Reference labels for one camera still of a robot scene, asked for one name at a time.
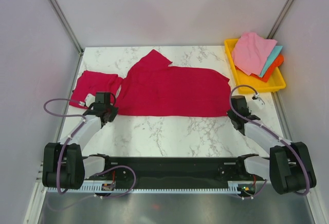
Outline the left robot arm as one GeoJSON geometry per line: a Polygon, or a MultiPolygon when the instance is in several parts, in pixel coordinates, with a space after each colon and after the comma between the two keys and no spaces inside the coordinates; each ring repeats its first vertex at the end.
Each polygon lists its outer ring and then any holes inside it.
{"type": "Polygon", "coordinates": [[[95,100],[82,114],[60,115],[47,109],[50,102],[64,100],[51,99],[43,106],[44,111],[56,117],[80,118],[80,123],[65,138],[47,143],[44,148],[42,183],[48,188],[56,188],[60,195],[82,186],[86,177],[82,150],[105,124],[114,121],[119,110],[115,106],[115,94],[111,92],[97,92],[95,100]]]}

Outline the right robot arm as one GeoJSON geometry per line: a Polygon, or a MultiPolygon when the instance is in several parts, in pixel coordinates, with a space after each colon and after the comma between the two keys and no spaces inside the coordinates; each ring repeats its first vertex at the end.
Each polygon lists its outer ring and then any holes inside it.
{"type": "Polygon", "coordinates": [[[256,142],[268,154],[238,157],[235,173],[240,179],[252,175],[271,182],[279,194],[296,193],[305,196],[317,184],[308,148],[303,142],[292,142],[280,137],[253,115],[244,96],[230,96],[227,115],[235,130],[256,142]]]}

